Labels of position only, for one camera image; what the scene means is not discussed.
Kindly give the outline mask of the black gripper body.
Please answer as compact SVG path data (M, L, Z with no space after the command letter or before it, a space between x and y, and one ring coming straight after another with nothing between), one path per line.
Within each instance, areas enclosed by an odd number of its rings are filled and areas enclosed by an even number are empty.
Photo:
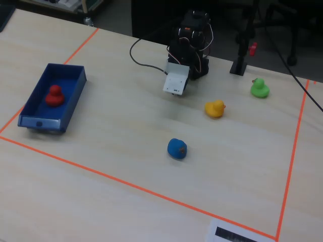
M191 76L199 74L199 52L196 47L191 45L187 37L172 40L167 46L167 52L168 62L188 66Z

